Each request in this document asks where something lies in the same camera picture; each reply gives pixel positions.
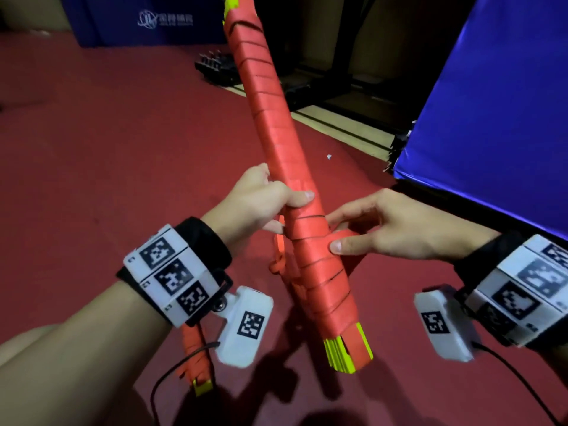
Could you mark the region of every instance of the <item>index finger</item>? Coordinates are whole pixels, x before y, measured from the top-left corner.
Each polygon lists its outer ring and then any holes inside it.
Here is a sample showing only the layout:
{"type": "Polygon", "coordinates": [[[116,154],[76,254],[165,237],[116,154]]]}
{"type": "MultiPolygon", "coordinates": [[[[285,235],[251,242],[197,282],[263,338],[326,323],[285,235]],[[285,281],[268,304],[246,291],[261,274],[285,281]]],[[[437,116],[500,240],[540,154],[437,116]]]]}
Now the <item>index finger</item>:
{"type": "Polygon", "coordinates": [[[374,195],[350,201],[326,215],[325,219],[330,226],[338,224],[339,222],[353,220],[370,211],[376,210],[376,201],[377,199],[374,195]]]}

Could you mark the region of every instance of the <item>white logo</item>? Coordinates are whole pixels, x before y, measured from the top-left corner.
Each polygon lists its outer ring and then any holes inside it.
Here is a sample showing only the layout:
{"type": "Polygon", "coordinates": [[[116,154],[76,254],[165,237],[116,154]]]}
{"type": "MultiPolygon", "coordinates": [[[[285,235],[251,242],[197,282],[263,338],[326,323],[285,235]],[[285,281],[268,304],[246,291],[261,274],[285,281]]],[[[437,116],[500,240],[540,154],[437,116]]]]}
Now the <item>white logo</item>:
{"type": "Polygon", "coordinates": [[[158,26],[158,14],[150,10],[141,10],[138,13],[138,26],[145,27],[150,30],[158,26]]]}
{"type": "Polygon", "coordinates": [[[138,13],[138,26],[153,30],[158,27],[192,27],[193,15],[188,13],[154,13],[141,10],[138,13]]]}

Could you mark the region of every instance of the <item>person's left hand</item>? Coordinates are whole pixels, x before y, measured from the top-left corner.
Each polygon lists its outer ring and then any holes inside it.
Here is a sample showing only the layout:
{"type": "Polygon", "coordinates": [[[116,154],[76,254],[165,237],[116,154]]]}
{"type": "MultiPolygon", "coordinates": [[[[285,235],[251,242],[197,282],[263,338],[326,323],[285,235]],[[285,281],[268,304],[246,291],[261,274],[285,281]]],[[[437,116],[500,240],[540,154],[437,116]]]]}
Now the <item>person's left hand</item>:
{"type": "Polygon", "coordinates": [[[313,191],[294,191],[280,181],[269,181],[266,163],[253,166],[238,180],[227,197],[202,217],[235,257],[257,230],[282,233],[273,218],[284,205],[302,207],[314,198],[313,191]]]}

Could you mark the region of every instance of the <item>fingernail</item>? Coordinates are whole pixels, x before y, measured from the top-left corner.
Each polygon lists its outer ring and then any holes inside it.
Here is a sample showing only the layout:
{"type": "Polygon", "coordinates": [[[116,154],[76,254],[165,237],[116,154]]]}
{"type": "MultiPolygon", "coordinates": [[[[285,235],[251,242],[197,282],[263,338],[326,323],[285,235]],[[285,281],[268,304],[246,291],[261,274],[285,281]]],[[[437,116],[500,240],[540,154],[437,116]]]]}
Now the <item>fingernail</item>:
{"type": "Polygon", "coordinates": [[[341,253],[341,241],[333,241],[333,242],[330,244],[330,251],[331,251],[333,254],[339,254],[339,253],[341,253]]]}

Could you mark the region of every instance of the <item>wire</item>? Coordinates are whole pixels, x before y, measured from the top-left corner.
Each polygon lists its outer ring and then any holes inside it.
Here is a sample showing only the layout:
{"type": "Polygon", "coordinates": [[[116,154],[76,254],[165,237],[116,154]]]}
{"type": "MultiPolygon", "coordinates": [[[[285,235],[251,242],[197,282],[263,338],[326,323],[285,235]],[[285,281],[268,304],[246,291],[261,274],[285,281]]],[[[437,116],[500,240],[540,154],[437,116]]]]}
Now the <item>wire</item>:
{"type": "Polygon", "coordinates": [[[172,366],[170,369],[168,369],[167,372],[164,375],[162,375],[158,381],[156,381],[156,384],[154,384],[154,388],[152,389],[152,393],[150,394],[150,408],[152,408],[152,415],[154,417],[154,425],[160,426],[160,419],[158,418],[158,411],[156,409],[156,401],[154,400],[155,397],[156,397],[156,392],[158,391],[158,387],[160,386],[160,384],[167,377],[169,377],[172,372],[174,372],[176,369],[178,369],[181,365],[183,365],[185,362],[187,362],[190,358],[192,358],[196,354],[199,354],[200,352],[205,351],[205,350],[209,350],[209,348],[216,348],[219,345],[221,345],[221,343],[218,342],[218,341],[216,341],[214,343],[206,343],[202,347],[198,348],[197,350],[195,350],[191,354],[188,354],[183,359],[181,359],[179,362],[177,362],[174,366],[172,366]]]}
{"type": "Polygon", "coordinates": [[[544,412],[546,413],[546,415],[548,416],[548,418],[552,421],[552,423],[555,426],[562,426],[562,423],[560,423],[556,417],[554,417],[554,414],[552,414],[552,412],[550,411],[550,409],[544,404],[543,400],[540,398],[540,396],[535,392],[535,389],[532,388],[530,386],[530,384],[528,383],[527,380],[525,380],[525,378],[519,373],[519,371],[517,371],[513,366],[511,366],[511,364],[509,362],[507,362],[504,358],[502,358],[500,355],[498,355],[497,353],[495,353],[492,349],[487,348],[485,345],[481,344],[481,343],[476,343],[476,342],[472,342],[472,347],[473,348],[477,348],[478,350],[481,351],[485,351],[489,354],[491,354],[492,356],[496,357],[498,360],[500,360],[500,362],[507,366],[507,368],[509,369],[509,371],[513,372],[515,374],[515,377],[517,377],[519,380],[521,380],[522,384],[527,388],[527,390],[529,391],[529,393],[533,396],[533,398],[536,399],[536,402],[538,402],[538,404],[540,405],[540,407],[544,410],[544,412]]]}

